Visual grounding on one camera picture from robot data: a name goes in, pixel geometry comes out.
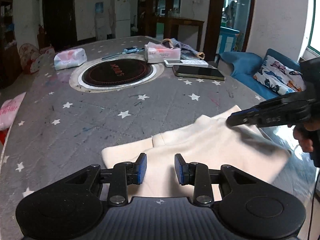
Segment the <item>white refrigerator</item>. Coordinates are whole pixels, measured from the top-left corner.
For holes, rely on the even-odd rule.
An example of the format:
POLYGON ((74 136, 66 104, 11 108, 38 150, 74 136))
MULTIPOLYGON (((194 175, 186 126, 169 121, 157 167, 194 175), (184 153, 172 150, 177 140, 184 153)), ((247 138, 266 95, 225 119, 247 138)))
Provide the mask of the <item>white refrigerator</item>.
POLYGON ((131 34, 130 0, 114 0, 115 37, 124 38, 131 34))

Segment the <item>blue kids smartwatch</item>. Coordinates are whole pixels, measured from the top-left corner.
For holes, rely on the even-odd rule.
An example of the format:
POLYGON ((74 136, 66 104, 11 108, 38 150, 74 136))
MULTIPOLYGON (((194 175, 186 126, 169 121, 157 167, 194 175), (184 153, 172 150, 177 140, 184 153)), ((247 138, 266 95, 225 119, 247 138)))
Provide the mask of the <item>blue kids smartwatch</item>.
POLYGON ((144 51, 144 50, 145 50, 144 48, 138 48, 138 47, 125 48, 122 52, 102 57, 101 60, 104 61, 104 60, 108 60, 108 59, 111 59, 111 58, 114 58, 114 57, 118 57, 118 56, 121 56, 121 55, 139 53, 139 52, 144 51))

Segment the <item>water dispenser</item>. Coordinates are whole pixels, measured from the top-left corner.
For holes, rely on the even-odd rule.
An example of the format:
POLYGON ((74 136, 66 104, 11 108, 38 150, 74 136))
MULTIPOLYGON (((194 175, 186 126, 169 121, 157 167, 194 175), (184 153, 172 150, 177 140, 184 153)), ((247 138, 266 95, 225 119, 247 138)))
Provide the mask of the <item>water dispenser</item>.
POLYGON ((107 39, 107 18, 104 13, 104 3, 95 3, 95 35, 98 41, 107 39))

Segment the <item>dark wooden shelf left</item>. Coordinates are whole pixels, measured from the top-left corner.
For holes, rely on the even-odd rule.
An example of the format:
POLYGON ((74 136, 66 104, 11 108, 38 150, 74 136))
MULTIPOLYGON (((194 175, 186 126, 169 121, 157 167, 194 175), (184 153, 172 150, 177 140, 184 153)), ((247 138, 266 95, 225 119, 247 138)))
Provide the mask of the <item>dark wooden shelf left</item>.
POLYGON ((22 72, 13 17, 13 0, 1 0, 1 89, 12 85, 22 72))

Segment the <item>butterfly print cushion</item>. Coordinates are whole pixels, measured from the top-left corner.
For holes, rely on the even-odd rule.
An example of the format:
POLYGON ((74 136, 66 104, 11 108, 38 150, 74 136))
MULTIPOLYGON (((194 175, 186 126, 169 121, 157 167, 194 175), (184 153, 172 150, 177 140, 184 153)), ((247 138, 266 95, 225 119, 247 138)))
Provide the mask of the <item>butterfly print cushion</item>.
POLYGON ((253 78, 278 95, 302 92, 306 85, 302 74, 267 55, 253 78))

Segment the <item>pink play tent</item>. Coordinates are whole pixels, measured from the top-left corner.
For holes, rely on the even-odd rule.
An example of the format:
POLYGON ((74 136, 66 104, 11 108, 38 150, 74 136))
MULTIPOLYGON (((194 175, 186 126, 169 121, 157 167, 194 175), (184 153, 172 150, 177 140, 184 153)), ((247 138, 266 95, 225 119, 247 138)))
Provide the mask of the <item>pink play tent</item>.
POLYGON ((34 74, 45 64, 53 60, 55 50, 52 46, 37 49, 30 43, 25 43, 19 48, 21 67, 24 74, 34 74))

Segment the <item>black tablet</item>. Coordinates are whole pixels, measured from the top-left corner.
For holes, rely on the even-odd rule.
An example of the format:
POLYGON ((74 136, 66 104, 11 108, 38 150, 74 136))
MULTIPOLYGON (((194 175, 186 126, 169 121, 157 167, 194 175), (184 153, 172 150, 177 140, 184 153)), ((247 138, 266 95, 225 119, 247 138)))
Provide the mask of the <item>black tablet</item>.
POLYGON ((172 70, 177 77, 190 77, 225 81, 225 76, 215 68, 174 65, 172 70))

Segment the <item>pink pillow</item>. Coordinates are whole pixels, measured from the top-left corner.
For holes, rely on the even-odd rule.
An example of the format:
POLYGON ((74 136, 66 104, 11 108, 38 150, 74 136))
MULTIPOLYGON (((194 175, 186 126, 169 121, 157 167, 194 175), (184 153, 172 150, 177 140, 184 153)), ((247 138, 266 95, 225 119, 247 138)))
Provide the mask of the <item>pink pillow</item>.
POLYGON ((21 93, 13 99, 7 100, 3 103, 0 110, 1 131, 9 128, 13 124, 25 95, 26 92, 21 93))

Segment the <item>grey star tablecloth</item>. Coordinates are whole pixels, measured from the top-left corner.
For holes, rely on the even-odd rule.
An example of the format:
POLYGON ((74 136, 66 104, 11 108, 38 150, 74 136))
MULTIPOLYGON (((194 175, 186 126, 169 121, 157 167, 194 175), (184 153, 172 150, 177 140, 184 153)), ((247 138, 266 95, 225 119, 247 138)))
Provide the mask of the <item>grey star tablecloth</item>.
POLYGON ((88 165, 102 164, 108 146, 145 139, 215 116, 234 105, 263 100, 228 75, 216 85, 180 80, 170 68, 142 85, 86 93, 69 85, 72 70, 56 72, 47 60, 40 71, 19 77, 1 100, 25 93, 1 153, 1 239, 21 239, 15 210, 25 193, 39 190, 88 165))

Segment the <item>blue sofa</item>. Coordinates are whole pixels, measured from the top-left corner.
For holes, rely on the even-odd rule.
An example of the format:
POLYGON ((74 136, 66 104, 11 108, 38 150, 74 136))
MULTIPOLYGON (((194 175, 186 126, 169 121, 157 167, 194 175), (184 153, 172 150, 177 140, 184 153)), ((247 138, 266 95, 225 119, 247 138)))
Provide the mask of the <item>blue sofa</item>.
POLYGON ((253 78, 253 75, 261 67, 267 55, 274 57, 288 68, 294 69, 301 73, 300 65, 296 61, 293 61, 292 59, 271 48, 267 50, 266 55, 263 58, 254 53, 232 51, 222 53, 221 59, 225 63, 233 65, 234 69, 231 72, 231 77, 240 81, 263 98, 272 99, 280 95, 269 90, 267 87, 253 78))

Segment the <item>round black induction cooker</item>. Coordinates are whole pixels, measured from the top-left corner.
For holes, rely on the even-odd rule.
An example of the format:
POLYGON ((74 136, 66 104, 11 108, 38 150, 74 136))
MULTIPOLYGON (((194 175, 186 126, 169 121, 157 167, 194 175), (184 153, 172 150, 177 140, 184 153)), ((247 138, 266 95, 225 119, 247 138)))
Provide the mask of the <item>round black induction cooker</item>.
POLYGON ((76 68, 69 85, 86 93, 104 93, 135 87, 158 78, 162 63, 147 63, 143 55, 124 55, 113 59, 88 61, 76 68))

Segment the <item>cream white sweater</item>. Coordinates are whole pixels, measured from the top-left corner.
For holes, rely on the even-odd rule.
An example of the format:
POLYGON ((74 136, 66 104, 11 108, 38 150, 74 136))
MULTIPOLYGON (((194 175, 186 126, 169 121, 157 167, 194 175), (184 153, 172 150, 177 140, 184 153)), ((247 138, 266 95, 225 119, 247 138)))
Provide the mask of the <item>cream white sweater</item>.
POLYGON ((255 126, 229 128, 226 119, 240 111, 229 110, 153 137, 107 147, 101 155, 112 168, 124 161, 147 155, 147 169, 142 185, 129 186, 129 197, 192 197, 193 187, 181 186, 174 169, 174 156, 180 153, 186 162, 206 164, 211 169, 232 165, 267 183, 274 181, 289 159, 289 151, 264 138, 255 126))

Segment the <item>pink tissue box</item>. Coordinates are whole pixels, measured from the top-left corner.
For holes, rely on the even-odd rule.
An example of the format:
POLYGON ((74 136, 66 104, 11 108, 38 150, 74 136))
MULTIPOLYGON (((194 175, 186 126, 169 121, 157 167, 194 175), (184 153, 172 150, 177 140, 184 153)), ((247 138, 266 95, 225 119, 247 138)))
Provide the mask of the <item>pink tissue box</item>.
POLYGON ((147 63, 163 63, 164 60, 179 60, 181 58, 180 48, 167 48, 153 42, 144 45, 144 52, 147 63))

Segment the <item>white pink tissue pack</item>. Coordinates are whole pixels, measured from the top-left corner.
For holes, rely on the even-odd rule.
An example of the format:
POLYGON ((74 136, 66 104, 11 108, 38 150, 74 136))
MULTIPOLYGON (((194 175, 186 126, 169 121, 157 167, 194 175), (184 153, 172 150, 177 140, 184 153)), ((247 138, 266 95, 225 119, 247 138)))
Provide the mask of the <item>white pink tissue pack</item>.
POLYGON ((54 68, 56 71, 78 67, 87 62, 84 48, 75 48, 62 51, 54 57, 54 68))

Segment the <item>blue cabinet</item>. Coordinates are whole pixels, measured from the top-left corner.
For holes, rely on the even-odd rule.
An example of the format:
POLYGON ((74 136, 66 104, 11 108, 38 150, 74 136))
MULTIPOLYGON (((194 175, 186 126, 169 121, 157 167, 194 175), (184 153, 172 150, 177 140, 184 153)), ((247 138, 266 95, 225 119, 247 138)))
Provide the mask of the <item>blue cabinet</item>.
POLYGON ((233 51, 239 34, 240 31, 238 30, 221 26, 216 53, 233 51))

